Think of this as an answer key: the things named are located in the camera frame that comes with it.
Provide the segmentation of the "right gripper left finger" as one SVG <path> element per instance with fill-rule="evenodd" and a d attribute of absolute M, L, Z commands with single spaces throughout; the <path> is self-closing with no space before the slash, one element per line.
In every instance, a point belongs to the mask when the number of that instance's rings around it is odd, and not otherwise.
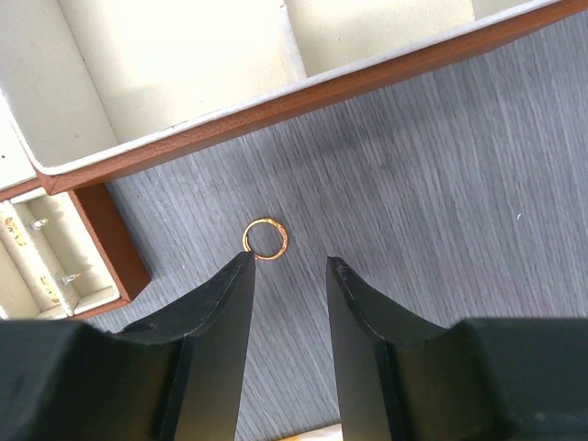
<path fill-rule="evenodd" d="M 232 440 L 254 303 L 237 254 L 122 331 L 77 320 L 1 324 L 4 440 Z"/>

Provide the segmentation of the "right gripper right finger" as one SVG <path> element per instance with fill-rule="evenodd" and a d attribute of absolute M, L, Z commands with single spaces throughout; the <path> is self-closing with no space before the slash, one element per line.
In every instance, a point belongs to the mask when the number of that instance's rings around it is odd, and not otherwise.
<path fill-rule="evenodd" d="M 587 322 L 468 318 L 443 328 L 343 259 L 326 293 L 346 440 L 584 440 Z"/>

